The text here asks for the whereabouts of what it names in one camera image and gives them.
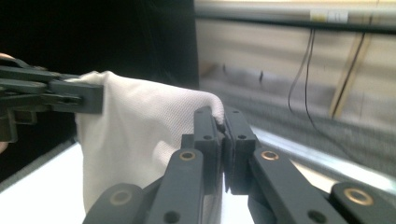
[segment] wire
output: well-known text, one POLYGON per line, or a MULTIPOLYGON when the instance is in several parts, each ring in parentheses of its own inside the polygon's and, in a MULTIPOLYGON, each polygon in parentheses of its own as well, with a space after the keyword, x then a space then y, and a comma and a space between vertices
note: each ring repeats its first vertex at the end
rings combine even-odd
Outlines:
POLYGON ((312 120, 311 115, 309 114, 309 110, 308 110, 308 103, 307 103, 307 87, 308 87, 308 79, 309 79, 309 66, 311 64, 311 59, 312 59, 312 52, 314 50, 314 42, 315 42, 315 30, 311 30, 311 34, 312 34, 312 38, 310 41, 310 44, 308 46, 310 46, 310 50, 309 50, 309 55, 308 55, 308 62, 306 63, 306 76, 305 76, 305 85, 304 85, 304 104, 305 104, 305 112, 306 115, 308 116, 309 121, 311 122, 312 127, 320 134, 322 135, 324 138, 326 138, 329 142, 333 143, 336 147, 338 147, 339 149, 341 149, 344 154, 351 160, 354 161, 356 163, 360 163, 358 162, 358 160, 356 160, 356 158, 351 155, 340 143, 336 142, 334 139, 332 139, 329 135, 327 135, 326 133, 324 133, 323 131, 321 131, 320 129, 318 129, 317 125, 315 124, 315 122, 312 120))
POLYGON ((310 32, 310 34, 309 34, 309 40, 308 40, 308 44, 306 45, 306 50, 305 50, 305 54, 304 54, 304 57, 303 57, 303 61, 301 62, 300 68, 299 68, 299 70, 298 70, 298 72, 297 72, 297 75, 296 75, 296 77, 294 78, 293 83, 291 84, 290 89, 289 89, 288 106, 289 106, 289 111, 290 111, 291 114, 293 114, 294 116, 297 116, 297 115, 296 115, 296 114, 294 113, 294 111, 291 109, 291 106, 290 106, 290 98, 291 98, 291 95, 292 95, 292 93, 293 93, 293 91, 294 91, 294 88, 295 88, 295 86, 296 86, 296 84, 297 84, 297 81, 298 81, 298 79, 300 79, 301 73, 303 72, 304 64, 305 64, 306 58, 308 57, 309 47, 311 46, 312 35, 313 35, 313 30, 311 30, 311 32, 310 32))

